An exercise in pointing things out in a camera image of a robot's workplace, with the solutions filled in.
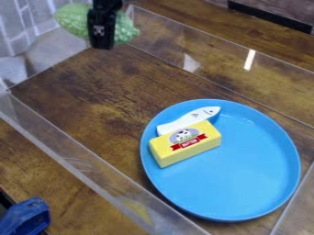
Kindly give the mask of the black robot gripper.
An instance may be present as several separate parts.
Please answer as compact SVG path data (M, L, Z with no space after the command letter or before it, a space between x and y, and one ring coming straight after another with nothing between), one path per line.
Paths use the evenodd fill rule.
M91 46L110 50L114 46L117 13L123 0L92 0L94 8L87 13L87 29Z

